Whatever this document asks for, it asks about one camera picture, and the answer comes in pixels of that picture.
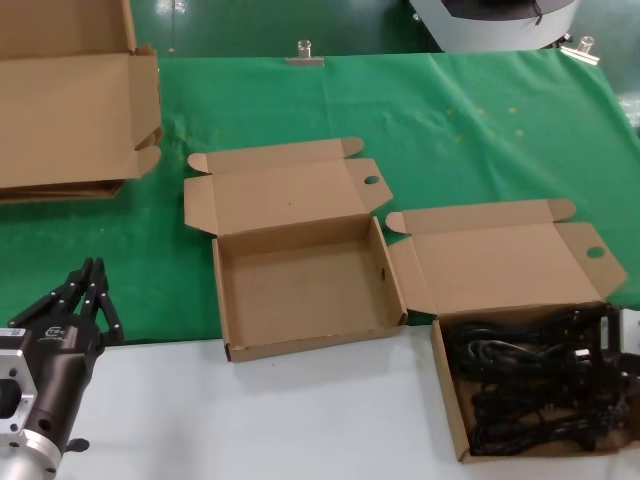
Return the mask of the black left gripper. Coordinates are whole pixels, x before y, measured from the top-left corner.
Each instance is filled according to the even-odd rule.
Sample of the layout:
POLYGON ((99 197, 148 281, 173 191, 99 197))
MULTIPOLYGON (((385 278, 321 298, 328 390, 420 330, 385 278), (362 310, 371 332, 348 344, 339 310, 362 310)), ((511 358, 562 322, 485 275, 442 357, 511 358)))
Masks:
POLYGON ((66 445, 104 346, 125 344, 103 259, 87 258, 61 285, 14 316, 8 327, 27 331, 22 347, 37 394, 26 429, 66 445), (80 314, 75 314, 83 295, 80 314), (99 311, 106 332, 96 323, 99 311))

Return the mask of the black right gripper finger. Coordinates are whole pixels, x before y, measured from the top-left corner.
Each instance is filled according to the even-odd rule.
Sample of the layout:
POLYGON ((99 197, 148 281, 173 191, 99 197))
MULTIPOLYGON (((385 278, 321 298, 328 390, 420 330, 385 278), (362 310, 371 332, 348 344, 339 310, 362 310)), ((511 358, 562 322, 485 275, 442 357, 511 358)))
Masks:
POLYGON ((631 380, 639 379, 639 311, 599 305, 597 367, 631 380))

